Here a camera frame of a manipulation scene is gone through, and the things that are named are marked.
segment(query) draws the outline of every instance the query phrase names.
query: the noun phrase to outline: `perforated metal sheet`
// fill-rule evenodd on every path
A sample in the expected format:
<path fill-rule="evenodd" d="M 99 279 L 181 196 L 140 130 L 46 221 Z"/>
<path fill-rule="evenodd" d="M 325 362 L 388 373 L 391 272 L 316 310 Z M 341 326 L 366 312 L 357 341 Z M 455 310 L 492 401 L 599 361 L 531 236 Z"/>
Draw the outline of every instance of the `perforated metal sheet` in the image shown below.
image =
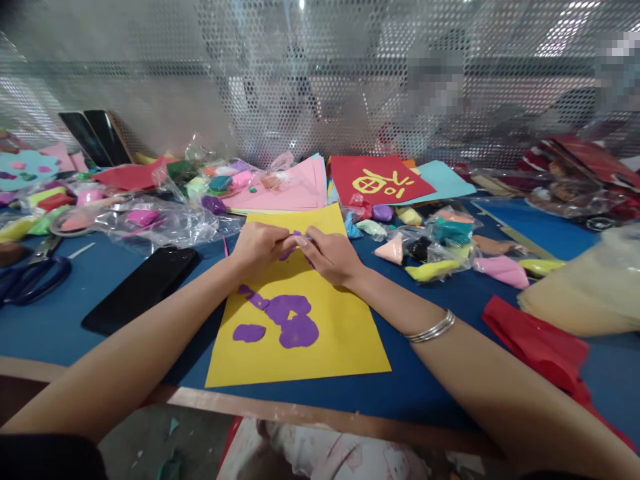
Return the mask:
<path fill-rule="evenodd" d="M 0 124 L 78 149 L 57 113 L 107 109 L 133 150 L 197 131 L 258 165 L 290 149 L 506 167 L 566 131 L 631 155 L 637 112 L 598 110 L 594 74 L 597 34 L 626 31 L 635 0 L 15 0 Z"/>

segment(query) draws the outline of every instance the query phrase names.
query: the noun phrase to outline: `scissors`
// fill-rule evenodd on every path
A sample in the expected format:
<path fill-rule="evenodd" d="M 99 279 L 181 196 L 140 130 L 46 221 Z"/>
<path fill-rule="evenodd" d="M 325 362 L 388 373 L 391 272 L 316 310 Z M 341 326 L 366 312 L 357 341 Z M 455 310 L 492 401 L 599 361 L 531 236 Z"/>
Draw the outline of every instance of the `scissors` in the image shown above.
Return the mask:
<path fill-rule="evenodd" d="M 48 236 L 33 252 L 24 267 L 0 273 L 0 308 L 3 305 L 27 305 L 58 288 L 71 273 L 71 262 L 66 257 L 52 257 L 62 238 Z M 48 280 L 40 282 L 53 271 Z"/>

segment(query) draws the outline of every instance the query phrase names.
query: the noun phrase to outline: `red paper with yellow character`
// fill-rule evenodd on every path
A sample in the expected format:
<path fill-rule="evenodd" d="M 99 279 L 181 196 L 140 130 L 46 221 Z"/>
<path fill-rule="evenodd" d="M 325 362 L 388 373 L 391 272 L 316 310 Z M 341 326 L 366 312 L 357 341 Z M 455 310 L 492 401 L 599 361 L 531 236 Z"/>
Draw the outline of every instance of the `red paper with yellow character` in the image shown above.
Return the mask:
<path fill-rule="evenodd" d="M 372 205 L 416 199 L 435 189 L 406 168 L 398 156 L 331 157 L 333 182 L 342 202 L 348 204 L 354 193 L 362 194 Z"/>

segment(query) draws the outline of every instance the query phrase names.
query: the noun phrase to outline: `silver bangle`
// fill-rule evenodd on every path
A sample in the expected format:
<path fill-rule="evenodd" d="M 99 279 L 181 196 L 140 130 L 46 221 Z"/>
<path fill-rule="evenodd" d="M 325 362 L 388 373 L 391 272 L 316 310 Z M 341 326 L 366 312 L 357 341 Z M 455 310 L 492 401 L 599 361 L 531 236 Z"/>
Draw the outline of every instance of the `silver bangle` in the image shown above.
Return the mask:
<path fill-rule="evenodd" d="M 421 343 L 427 340 L 432 340 L 449 330 L 453 325 L 453 322 L 455 322 L 455 315 L 451 310 L 447 310 L 447 314 L 445 315 L 445 317 L 440 320 L 440 322 L 438 322 L 436 326 L 422 333 L 418 333 L 416 335 L 404 335 L 404 337 L 413 343 Z"/>

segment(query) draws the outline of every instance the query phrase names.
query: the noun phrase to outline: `smartphone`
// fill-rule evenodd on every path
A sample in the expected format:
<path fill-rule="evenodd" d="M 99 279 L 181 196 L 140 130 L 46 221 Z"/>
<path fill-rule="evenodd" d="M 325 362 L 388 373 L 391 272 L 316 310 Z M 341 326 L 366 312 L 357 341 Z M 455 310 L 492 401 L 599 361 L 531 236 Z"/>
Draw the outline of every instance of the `smartphone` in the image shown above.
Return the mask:
<path fill-rule="evenodd" d="M 131 163 L 129 150 L 113 116 L 104 110 L 85 110 L 84 114 L 111 162 L 114 165 Z"/>
<path fill-rule="evenodd" d="M 60 112 L 60 120 L 64 122 L 71 134 L 85 150 L 89 158 L 98 167 L 112 167 L 113 163 L 103 148 L 100 140 L 91 128 L 85 116 L 80 112 Z"/>
<path fill-rule="evenodd" d="M 162 247 L 82 320 L 86 330 L 111 335 L 178 290 L 200 263 L 194 249 Z"/>

